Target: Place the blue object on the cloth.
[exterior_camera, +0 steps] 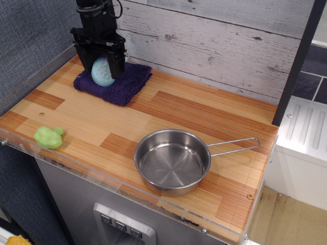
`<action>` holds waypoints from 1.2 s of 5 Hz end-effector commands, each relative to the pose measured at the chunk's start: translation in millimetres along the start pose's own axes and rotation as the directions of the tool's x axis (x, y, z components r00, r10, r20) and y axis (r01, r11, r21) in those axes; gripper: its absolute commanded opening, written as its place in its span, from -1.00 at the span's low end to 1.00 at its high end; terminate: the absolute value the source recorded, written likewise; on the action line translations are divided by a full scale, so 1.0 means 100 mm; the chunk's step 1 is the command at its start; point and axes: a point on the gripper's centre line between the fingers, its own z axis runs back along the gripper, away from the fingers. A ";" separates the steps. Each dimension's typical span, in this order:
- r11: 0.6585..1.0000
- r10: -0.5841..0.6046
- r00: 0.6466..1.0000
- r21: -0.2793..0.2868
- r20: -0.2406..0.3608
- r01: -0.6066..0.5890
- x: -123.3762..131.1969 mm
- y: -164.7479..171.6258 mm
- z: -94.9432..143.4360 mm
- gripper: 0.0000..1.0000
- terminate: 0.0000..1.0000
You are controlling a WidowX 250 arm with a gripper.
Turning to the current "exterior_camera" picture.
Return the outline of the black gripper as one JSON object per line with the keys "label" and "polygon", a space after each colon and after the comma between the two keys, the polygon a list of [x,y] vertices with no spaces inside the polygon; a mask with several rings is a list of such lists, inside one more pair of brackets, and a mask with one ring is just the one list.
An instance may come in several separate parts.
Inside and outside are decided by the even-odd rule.
{"label": "black gripper", "polygon": [[126,39],[117,31],[117,19],[113,6],[77,6],[82,27],[72,28],[74,48],[84,69],[91,73],[99,56],[106,55],[112,78],[118,78],[125,71]]}

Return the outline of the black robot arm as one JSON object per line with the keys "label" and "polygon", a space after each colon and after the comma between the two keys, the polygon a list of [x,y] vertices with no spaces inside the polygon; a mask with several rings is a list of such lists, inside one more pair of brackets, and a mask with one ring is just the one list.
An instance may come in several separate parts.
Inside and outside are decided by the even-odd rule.
{"label": "black robot arm", "polygon": [[91,72],[94,62],[106,56],[113,79],[125,71],[126,39],[120,36],[112,1],[76,1],[82,27],[72,28],[74,47],[87,72]]}

